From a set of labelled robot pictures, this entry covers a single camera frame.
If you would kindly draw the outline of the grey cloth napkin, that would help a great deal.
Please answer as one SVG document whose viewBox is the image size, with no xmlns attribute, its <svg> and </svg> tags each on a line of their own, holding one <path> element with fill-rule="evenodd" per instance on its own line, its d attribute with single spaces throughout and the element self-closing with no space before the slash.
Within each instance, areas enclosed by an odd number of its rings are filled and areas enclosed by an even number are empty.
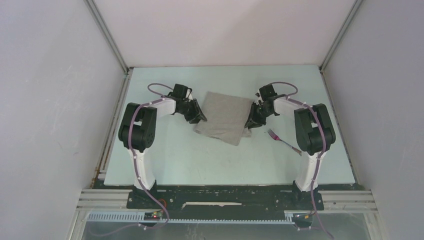
<svg viewBox="0 0 424 240">
<path fill-rule="evenodd" d="M 253 100 L 250 98 L 207 92 L 201 110 L 207 121 L 201 120 L 193 131 L 208 138 L 238 146 L 252 131 L 245 127 Z"/>
</svg>

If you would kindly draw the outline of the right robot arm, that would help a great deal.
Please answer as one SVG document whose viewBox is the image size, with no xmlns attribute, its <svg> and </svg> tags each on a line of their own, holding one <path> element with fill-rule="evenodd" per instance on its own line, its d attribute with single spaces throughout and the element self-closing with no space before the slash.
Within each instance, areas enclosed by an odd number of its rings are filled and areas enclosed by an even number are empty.
<svg viewBox="0 0 424 240">
<path fill-rule="evenodd" d="M 250 107 L 245 128 L 260 128 L 267 124 L 271 115 L 285 115 L 294 120 L 295 138 L 298 149 L 307 153 L 308 160 L 300 167 L 299 174 L 294 180 L 298 189 L 291 194 L 291 204 L 297 209 L 304 209 L 311 202 L 312 192 L 318 187 L 317 179 L 321 161 L 336 141 L 336 133 L 325 104 L 308 105 L 293 99 L 298 88 L 293 84 L 295 92 L 277 94 L 275 83 L 262 86 L 256 92 L 257 100 Z"/>
</svg>

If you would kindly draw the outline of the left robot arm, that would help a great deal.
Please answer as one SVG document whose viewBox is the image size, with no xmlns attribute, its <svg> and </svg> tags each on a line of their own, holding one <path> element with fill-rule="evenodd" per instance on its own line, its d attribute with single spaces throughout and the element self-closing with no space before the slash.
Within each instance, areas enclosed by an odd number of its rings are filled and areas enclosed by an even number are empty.
<svg viewBox="0 0 424 240">
<path fill-rule="evenodd" d="M 134 186 L 143 190 L 138 201 L 145 208 L 153 208 L 158 202 L 158 194 L 151 190 L 156 178 L 148 155 L 155 140 L 157 120 L 175 114 L 183 115 L 189 124 L 208 120 L 192 93 L 192 88 L 176 83 L 167 95 L 141 104 L 130 102 L 125 108 L 118 139 L 132 159 Z"/>
</svg>

